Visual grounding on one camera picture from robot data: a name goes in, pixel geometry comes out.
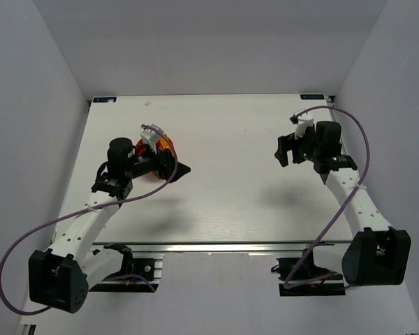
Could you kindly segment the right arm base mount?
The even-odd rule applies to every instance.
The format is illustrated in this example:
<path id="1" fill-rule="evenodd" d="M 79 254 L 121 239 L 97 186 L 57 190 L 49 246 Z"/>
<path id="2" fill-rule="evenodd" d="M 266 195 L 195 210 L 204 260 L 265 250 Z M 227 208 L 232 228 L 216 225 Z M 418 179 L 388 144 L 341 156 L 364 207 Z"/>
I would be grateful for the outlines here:
<path id="1" fill-rule="evenodd" d="M 286 288 L 285 282 L 298 260 L 304 255 L 309 246 L 303 244 L 302 248 L 276 251 L 275 264 L 270 268 L 272 274 L 278 276 L 279 294 L 281 297 L 340 297 L 346 295 L 346 286 L 341 274 L 316 266 L 313 253 L 307 256 L 304 262 L 293 274 L 288 285 L 297 285 L 296 288 Z"/>

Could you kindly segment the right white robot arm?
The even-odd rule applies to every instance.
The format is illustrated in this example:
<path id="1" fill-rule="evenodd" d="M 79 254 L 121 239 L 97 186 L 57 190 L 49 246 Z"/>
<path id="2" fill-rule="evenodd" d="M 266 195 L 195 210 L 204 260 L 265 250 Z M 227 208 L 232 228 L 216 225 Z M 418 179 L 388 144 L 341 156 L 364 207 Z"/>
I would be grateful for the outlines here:
<path id="1" fill-rule="evenodd" d="M 292 117 L 296 130 L 278 139 L 275 153 L 281 166 L 288 157 L 294 164 L 309 161 L 339 203 L 332 218 L 345 216 L 353 239 L 343 248 L 317 238 L 303 252 L 285 279 L 285 288 L 297 270 L 322 282 L 341 275 L 352 286 L 399 285 L 404 280 L 411 248 L 407 231 L 395 229 L 385 219 L 362 185 L 355 161 L 342 153 L 341 126 L 334 121 L 314 122 L 311 117 Z"/>

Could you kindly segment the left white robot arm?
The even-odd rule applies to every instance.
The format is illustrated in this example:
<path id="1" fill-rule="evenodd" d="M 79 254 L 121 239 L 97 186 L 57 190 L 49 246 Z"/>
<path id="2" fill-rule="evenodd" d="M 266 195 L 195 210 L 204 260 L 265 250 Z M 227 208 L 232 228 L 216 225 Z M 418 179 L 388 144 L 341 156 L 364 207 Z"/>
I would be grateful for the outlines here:
<path id="1" fill-rule="evenodd" d="M 97 171 L 85 212 L 75 215 L 68 229 L 45 251 L 34 251 L 29 258 L 30 300 L 75 313 L 95 285 L 106 279 L 134 277 L 128 246 L 111 243 L 92 251 L 92 244 L 128 198 L 135 178 L 154 174 L 171 183 L 190 171 L 177 160 L 167 135 L 144 135 L 137 144 L 125 137 L 113 139 L 107 160 Z"/>

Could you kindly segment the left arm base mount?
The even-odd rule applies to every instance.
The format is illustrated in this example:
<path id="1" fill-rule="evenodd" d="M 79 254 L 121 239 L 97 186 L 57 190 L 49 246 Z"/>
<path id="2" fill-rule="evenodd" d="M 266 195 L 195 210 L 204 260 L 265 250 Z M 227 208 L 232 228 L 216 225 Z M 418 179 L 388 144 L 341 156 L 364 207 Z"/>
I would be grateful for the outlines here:
<path id="1" fill-rule="evenodd" d="M 124 244 L 106 244 L 90 252 L 82 270 L 91 292 L 154 293 L 159 286 L 159 258 L 136 255 Z"/>

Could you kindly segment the long yellow lego plate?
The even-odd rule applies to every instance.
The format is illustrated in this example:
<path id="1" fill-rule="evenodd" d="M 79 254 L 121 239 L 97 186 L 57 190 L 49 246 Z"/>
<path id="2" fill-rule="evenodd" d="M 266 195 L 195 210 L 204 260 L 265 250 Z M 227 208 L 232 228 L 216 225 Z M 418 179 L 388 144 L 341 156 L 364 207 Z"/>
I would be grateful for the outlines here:
<path id="1" fill-rule="evenodd" d="M 169 145 L 169 142 L 167 140 L 165 140 L 163 137 L 160 137 L 158 143 L 157 143 L 157 147 L 161 150 L 161 151 L 165 151 L 166 149 L 171 150 L 171 147 Z"/>

